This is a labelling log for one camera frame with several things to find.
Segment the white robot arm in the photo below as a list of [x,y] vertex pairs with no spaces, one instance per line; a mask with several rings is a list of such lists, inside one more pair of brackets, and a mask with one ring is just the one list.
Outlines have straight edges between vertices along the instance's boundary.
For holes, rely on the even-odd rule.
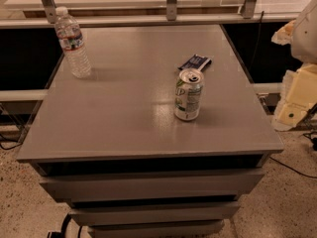
[[317,104],[317,0],[311,0],[295,20],[275,32],[271,41],[290,44],[291,55],[303,62],[297,71],[285,73],[271,121],[275,130],[288,131]]

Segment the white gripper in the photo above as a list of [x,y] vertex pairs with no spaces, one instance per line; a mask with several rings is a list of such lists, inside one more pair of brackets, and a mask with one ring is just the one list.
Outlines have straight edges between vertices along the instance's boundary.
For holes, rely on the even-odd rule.
[[305,63],[297,71],[288,70],[283,77],[280,100],[271,125],[277,131],[295,128],[317,104],[317,65]]

